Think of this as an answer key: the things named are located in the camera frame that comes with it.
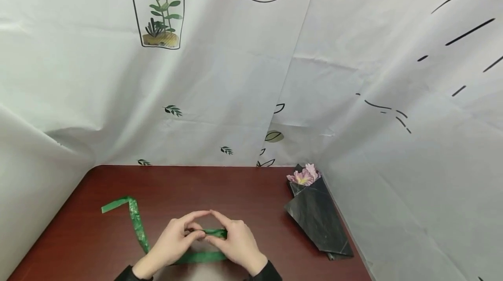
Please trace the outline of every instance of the black wrapping paper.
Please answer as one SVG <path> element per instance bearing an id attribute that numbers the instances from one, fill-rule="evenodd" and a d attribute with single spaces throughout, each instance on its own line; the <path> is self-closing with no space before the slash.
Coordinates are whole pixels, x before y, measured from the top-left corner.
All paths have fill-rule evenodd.
<path id="1" fill-rule="evenodd" d="M 288 182 L 294 195 L 285 210 L 297 221 L 305 234 L 330 260 L 353 257 L 353 250 L 344 232 L 334 201 L 323 178 L 311 186 Z"/>

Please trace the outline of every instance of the red-brown tabletop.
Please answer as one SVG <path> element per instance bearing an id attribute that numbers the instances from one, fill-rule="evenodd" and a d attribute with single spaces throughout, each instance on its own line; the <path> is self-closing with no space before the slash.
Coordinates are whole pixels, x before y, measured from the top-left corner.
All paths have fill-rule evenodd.
<path id="1" fill-rule="evenodd" d="M 100 211 L 126 195 L 136 198 L 151 245 L 170 219 L 215 209 L 248 224 L 259 248 L 285 281 L 370 281 L 353 241 L 354 258 L 329 261 L 285 212 L 284 205 L 292 199 L 285 175 L 292 170 L 99 166 L 87 173 L 9 281 L 114 280 L 143 255 L 128 208 Z M 199 223 L 220 227 L 211 217 Z M 169 267 L 156 277 L 159 281 L 241 281 L 246 272 L 223 261 Z"/>

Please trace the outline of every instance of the green paper strip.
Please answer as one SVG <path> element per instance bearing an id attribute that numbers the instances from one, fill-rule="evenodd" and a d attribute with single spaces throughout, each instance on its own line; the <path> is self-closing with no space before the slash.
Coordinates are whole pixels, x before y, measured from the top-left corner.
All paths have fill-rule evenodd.
<path id="1" fill-rule="evenodd" d="M 112 209 L 122 206 L 123 204 L 129 204 L 129 216 L 131 221 L 133 222 L 133 228 L 136 233 L 136 238 L 140 243 L 140 246 L 143 248 L 145 254 L 150 251 L 150 245 L 148 244 L 148 239 L 145 234 L 145 228 L 143 228 L 143 224 L 140 218 L 140 211 L 138 209 L 138 203 L 135 198 L 131 196 L 125 196 L 123 198 L 119 198 L 115 201 L 110 202 L 109 204 L 101 207 L 101 212 L 109 212 Z M 227 230 L 225 229 L 214 229 L 214 230 L 203 230 L 207 235 L 216 236 L 218 238 L 227 238 Z M 220 251 L 213 252 L 202 252 L 202 253 L 192 253 L 186 252 L 182 255 L 182 257 L 175 262 L 174 264 L 190 264 L 193 262 L 210 262 L 210 261 L 221 261 L 225 260 L 227 257 Z"/>

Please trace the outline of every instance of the white backdrop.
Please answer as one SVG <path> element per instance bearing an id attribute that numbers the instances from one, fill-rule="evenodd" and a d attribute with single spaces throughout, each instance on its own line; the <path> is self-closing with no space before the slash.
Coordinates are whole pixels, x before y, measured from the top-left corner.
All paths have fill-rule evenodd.
<path id="1" fill-rule="evenodd" d="M 93 165 L 303 161 L 376 280 L 497 280 L 502 7 L 0 0 L 0 280 Z"/>

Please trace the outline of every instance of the sleeve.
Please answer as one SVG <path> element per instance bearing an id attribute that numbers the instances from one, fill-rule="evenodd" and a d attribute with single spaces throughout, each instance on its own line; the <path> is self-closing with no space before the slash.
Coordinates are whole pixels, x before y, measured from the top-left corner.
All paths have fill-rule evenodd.
<path id="1" fill-rule="evenodd" d="M 271 261 L 268 261 L 264 269 L 255 277 L 250 276 L 248 281 L 283 281 L 283 279 L 281 275 L 278 274 L 278 271 L 276 271 Z"/>
<path id="2" fill-rule="evenodd" d="M 115 281 L 153 281 L 153 280 L 154 278 L 150 278 L 149 280 L 137 278 L 136 275 L 133 274 L 132 266 L 128 266 L 117 278 L 115 278 Z"/>

